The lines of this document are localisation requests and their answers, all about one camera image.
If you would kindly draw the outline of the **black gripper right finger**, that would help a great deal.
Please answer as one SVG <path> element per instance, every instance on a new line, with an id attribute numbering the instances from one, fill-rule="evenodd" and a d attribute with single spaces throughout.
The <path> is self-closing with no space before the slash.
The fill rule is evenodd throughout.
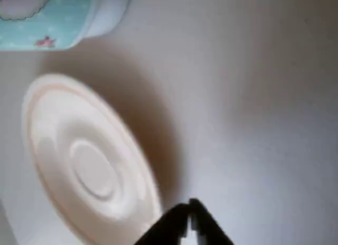
<path id="1" fill-rule="evenodd" d="M 197 233 L 198 244 L 234 245 L 201 201 L 192 198 L 189 206 L 191 227 Z"/>

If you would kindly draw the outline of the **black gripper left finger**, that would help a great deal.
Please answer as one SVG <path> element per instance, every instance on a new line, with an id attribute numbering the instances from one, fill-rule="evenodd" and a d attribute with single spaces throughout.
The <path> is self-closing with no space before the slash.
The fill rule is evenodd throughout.
<path id="1" fill-rule="evenodd" d="M 165 212 L 150 229 L 137 240 L 136 245 L 178 244 L 187 228 L 190 207 L 179 203 Z"/>

